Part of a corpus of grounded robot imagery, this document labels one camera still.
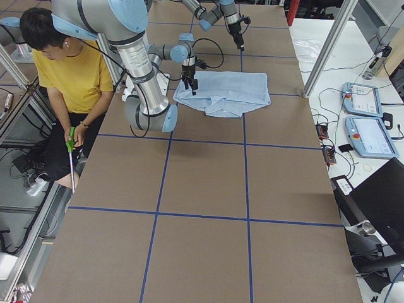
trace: aluminum pole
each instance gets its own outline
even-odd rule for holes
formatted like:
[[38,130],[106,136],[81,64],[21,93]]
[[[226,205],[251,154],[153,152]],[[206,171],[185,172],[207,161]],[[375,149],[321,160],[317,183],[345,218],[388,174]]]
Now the aluminum pole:
[[30,81],[14,63],[6,49],[0,44],[0,63],[10,73],[10,75],[16,80],[21,88],[27,88]]
[[307,83],[304,87],[302,96],[304,98],[309,98],[311,92],[318,79],[320,78],[320,74],[324,69],[324,66],[327,63],[328,58],[330,57],[338,38],[340,37],[345,25],[347,24],[348,19],[351,17],[352,11],[354,10],[358,0],[345,0],[342,4],[341,10],[336,16],[336,20],[334,21],[333,26],[331,27],[330,33],[327,36],[326,42],[321,49],[321,52],[317,58],[316,63],[314,64],[313,70],[310,73],[309,79],[307,79]]

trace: power strip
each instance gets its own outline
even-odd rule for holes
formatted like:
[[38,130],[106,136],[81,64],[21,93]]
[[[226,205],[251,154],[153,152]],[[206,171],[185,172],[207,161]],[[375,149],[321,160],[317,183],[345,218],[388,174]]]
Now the power strip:
[[47,182],[45,180],[43,180],[40,177],[37,177],[35,179],[35,183],[32,184],[29,189],[27,189],[26,193],[31,197],[35,197],[42,190],[42,188],[44,188],[46,183]]
[[326,162],[326,164],[328,166],[336,164],[335,151],[332,148],[330,148],[328,146],[323,146],[322,151],[323,151],[324,161]]

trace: white desk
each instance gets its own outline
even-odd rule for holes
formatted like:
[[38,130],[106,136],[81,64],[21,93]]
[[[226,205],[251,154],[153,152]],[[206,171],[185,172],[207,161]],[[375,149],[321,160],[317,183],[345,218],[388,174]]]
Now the white desk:
[[[290,34],[293,40],[300,39],[313,39],[317,40],[322,46],[328,32],[331,29],[333,21],[329,20],[308,20],[308,19],[296,19],[293,25],[290,27]],[[354,67],[360,63],[367,62],[373,53],[371,48],[367,44],[365,38],[360,32],[358,26],[354,21],[349,21],[340,36],[333,52],[328,59],[328,62],[324,68],[327,70],[329,68],[346,68]],[[374,77],[371,81],[366,81],[362,79],[363,70],[369,65],[363,64],[355,69],[339,69],[325,71],[321,74],[319,81],[317,82],[310,98],[310,106],[312,108],[313,114],[323,114],[328,117],[329,121],[335,121],[337,119],[336,115],[322,109],[320,107],[320,101],[318,95],[320,92],[327,88],[334,88],[335,90],[326,90],[321,94],[321,105],[326,109],[332,110],[333,112],[339,113],[342,107],[342,95],[339,90],[345,82],[356,82],[366,85],[372,85],[376,87],[386,86],[391,84],[388,78],[376,78]],[[306,71],[311,71],[313,68],[313,63],[306,63],[299,61],[299,67],[302,71],[302,77],[304,83],[306,83],[309,73]],[[385,88],[379,89],[379,94],[382,103],[386,104],[396,104],[402,103],[401,98],[397,94],[395,88],[390,85]],[[391,136],[400,137],[398,132],[397,124],[404,126],[404,106],[383,106],[384,112],[389,112],[393,115],[393,128],[389,131]],[[336,123],[331,123],[328,126],[328,134],[333,140],[335,146],[339,146],[345,143],[349,143],[349,138],[345,132],[345,118],[346,113],[342,110],[340,112],[340,120],[338,127],[336,129]],[[324,122],[325,119],[320,117],[319,122]],[[395,141],[395,146],[400,154],[399,160],[404,162],[404,141]],[[380,166],[387,162],[387,160],[381,159],[371,159],[371,158],[361,158],[355,151],[351,151],[350,154],[353,156],[353,162],[355,162],[355,173],[350,178],[350,182],[353,186],[359,185],[363,180],[368,178],[373,172],[375,172]],[[348,174],[349,165],[348,162],[342,159],[341,156],[336,155],[336,165],[331,165],[329,170],[329,176],[335,177],[338,175]],[[388,290],[388,286],[384,288],[382,294],[373,293],[363,279],[359,278],[358,283],[362,292],[362,298],[364,302],[369,302],[373,295],[378,295],[378,302],[382,302]],[[404,283],[396,283],[393,287],[392,293],[389,296],[389,303],[402,302],[404,298]]]

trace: metal frame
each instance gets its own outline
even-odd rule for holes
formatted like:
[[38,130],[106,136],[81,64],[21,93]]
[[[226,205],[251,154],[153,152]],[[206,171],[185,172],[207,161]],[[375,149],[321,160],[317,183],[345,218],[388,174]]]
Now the metal frame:
[[317,58],[316,63],[310,73],[309,79],[307,79],[306,85],[302,92],[304,98],[309,98],[310,94],[314,90],[318,79],[326,65],[328,58],[333,52],[334,46],[338,41],[348,19],[351,17],[352,11],[355,8],[358,0],[345,0],[342,4],[339,14],[336,16],[333,26],[331,27],[330,33],[327,36],[326,42],[321,49],[321,52]]

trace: table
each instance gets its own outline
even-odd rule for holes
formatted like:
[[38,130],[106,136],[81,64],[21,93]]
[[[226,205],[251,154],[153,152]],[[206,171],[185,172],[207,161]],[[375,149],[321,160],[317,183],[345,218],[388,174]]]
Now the table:
[[[173,133],[136,139],[116,96],[33,303],[361,302],[283,9],[239,9],[242,54],[223,22],[205,33],[168,1],[148,40],[216,40],[219,71],[267,73],[272,104],[242,119],[180,105]],[[196,52],[220,62],[214,45]]]
[[[318,41],[318,44],[321,46],[324,44],[332,24],[333,21],[329,20],[296,19],[290,28],[290,34],[294,40],[312,39]],[[333,53],[324,69],[327,70],[329,68],[355,67],[360,63],[369,61],[372,55],[373,53],[371,48],[367,44],[367,41],[361,34],[356,23],[354,21],[349,21],[341,34],[340,39],[336,43]],[[340,90],[345,82],[356,82],[376,87],[389,85],[379,89],[381,102],[384,104],[402,104],[400,96],[395,88],[390,85],[391,82],[388,78],[374,77],[371,81],[362,79],[362,73],[368,65],[369,63],[357,66],[353,69],[338,69],[323,72],[313,90],[313,93],[309,97],[313,114],[324,114],[330,119],[330,121],[336,121],[336,115],[324,110],[324,108],[332,110],[336,113],[340,113],[338,127],[336,123],[333,123],[329,125],[328,129],[330,138],[333,140],[336,146],[349,142],[345,131],[345,118],[348,115],[343,110],[340,112],[342,107],[342,96]],[[302,71],[303,80],[306,82],[313,64],[299,61],[299,67]],[[334,90],[328,90],[322,93],[320,104],[318,95],[327,88],[334,88]],[[383,106],[383,111],[393,114],[393,129],[389,131],[389,134],[391,136],[400,137],[397,124],[403,125],[404,123],[404,106]],[[395,141],[395,146],[400,154],[398,159],[401,162],[404,162],[404,142]],[[348,160],[355,163],[355,172],[350,178],[350,182],[354,187],[359,185],[362,181],[368,178],[373,172],[387,162],[385,159],[359,157],[355,151],[351,151],[350,154],[352,159],[347,157]],[[328,171],[330,178],[344,174],[348,175],[351,164],[348,164],[348,162],[344,160],[341,155],[336,155],[336,161],[337,164],[331,165]],[[356,230],[355,227],[347,227],[347,229],[351,231]],[[383,243],[386,243],[378,233],[376,233],[376,235]],[[373,295],[379,295],[373,293],[363,279],[359,278],[358,282],[362,291],[364,302],[371,300]],[[379,300],[384,299],[384,296],[388,290],[387,288],[388,287],[382,291]],[[392,302],[394,302],[394,300],[398,300],[397,302],[399,302],[403,296],[404,283],[400,282],[394,286],[394,292],[391,294],[389,300]]]

